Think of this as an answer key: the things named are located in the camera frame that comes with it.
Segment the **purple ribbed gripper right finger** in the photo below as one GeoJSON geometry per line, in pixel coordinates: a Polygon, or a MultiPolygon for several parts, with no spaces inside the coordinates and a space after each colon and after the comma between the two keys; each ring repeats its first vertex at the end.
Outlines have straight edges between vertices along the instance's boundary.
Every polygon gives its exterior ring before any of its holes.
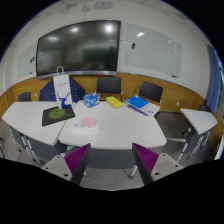
{"type": "Polygon", "coordinates": [[[166,153],[157,154],[137,143],[132,144],[135,167],[142,181],[148,185],[182,169],[182,166],[166,153]]]}

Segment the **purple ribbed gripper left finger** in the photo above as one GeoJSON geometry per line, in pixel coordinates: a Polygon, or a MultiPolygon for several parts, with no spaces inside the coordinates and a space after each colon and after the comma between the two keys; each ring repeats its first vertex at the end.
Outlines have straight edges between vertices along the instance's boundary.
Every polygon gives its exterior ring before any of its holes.
{"type": "Polygon", "coordinates": [[[87,167],[90,150],[91,144],[88,143],[66,156],[56,155],[42,169],[79,185],[87,167]]]}

